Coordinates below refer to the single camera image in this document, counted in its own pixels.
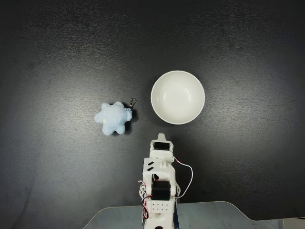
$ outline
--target white wire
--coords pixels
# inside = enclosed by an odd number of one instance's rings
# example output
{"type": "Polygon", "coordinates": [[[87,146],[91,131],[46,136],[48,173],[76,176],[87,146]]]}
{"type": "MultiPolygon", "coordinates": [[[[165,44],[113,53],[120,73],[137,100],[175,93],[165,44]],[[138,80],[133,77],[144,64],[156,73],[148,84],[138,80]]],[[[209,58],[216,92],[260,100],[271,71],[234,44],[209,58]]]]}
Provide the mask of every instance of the white wire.
{"type": "Polygon", "coordinates": [[[189,165],[186,165],[186,164],[183,164],[182,162],[180,162],[175,156],[174,156],[174,158],[176,159],[176,161],[177,161],[179,164],[181,164],[181,165],[183,165],[183,166],[189,167],[189,168],[191,169],[191,172],[192,172],[191,181],[190,181],[189,185],[186,187],[186,190],[184,191],[184,193],[182,194],[182,196],[175,197],[176,199],[178,199],[178,198],[181,198],[181,197],[183,197],[183,196],[185,195],[187,189],[188,189],[189,186],[191,185],[191,182],[192,182],[192,180],[193,180],[193,169],[192,169],[192,167],[190,167],[189,165]]]}

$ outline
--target stuffed toy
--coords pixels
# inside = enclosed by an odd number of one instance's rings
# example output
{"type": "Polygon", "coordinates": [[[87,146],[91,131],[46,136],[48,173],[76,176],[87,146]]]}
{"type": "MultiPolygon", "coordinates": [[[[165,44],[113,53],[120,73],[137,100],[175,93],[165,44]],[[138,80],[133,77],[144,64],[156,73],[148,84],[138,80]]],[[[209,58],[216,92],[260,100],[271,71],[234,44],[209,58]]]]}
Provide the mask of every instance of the stuffed toy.
{"type": "Polygon", "coordinates": [[[125,122],[132,118],[132,107],[136,103],[136,99],[132,98],[129,108],[125,108],[121,102],[113,105],[102,104],[102,111],[94,116],[96,123],[103,124],[102,132],[109,136],[116,131],[118,134],[125,133],[125,122]]]}

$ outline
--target ceramic bowl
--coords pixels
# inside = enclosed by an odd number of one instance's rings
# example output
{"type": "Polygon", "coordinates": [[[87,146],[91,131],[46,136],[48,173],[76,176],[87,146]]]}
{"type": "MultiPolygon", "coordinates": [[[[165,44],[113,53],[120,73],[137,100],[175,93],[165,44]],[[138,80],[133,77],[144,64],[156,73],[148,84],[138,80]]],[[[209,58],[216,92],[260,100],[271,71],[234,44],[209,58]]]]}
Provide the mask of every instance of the ceramic bowl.
{"type": "Polygon", "coordinates": [[[202,111],[205,94],[199,80],[184,71],[162,75],[152,87],[151,102],[156,114],[171,124],[185,124],[202,111]]]}

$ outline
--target black table surface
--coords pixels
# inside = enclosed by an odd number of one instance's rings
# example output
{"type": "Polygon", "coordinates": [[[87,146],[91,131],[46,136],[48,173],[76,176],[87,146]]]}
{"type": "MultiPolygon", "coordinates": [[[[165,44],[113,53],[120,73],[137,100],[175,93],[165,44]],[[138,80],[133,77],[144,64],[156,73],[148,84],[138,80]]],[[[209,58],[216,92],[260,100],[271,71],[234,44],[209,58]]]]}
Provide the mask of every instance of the black table surface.
{"type": "MultiPolygon", "coordinates": [[[[102,208],[139,205],[158,133],[193,167],[181,202],[227,201],[253,220],[304,216],[304,41],[304,1],[2,3],[1,228],[82,228],[102,208]],[[185,125],[150,102],[172,70],[205,90],[185,125]],[[104,136],[101,103],[132,97],[126,133],[104,136]]],[[[174,167],[184,189],[190,171],[174,167]]]]}

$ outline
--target white robotic arm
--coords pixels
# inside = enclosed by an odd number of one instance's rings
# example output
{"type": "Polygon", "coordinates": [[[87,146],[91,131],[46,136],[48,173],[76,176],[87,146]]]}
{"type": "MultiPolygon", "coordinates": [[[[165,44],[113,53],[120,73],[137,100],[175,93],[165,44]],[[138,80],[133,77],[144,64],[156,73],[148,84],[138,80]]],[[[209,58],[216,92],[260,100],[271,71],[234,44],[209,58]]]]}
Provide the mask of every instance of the white robotic arm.
{"type": "Polygon", "coordinates": [[[164,134],[159,134],[158,139],[151,142],[150,157],[144,159],[143,181],[139,181],[143,229],[179,228],[178,218],[175,221],[174,217],[176,199],[180,197],[180,187],[172,166],[174,160],[172,142],[166,141],[164,134]]]}

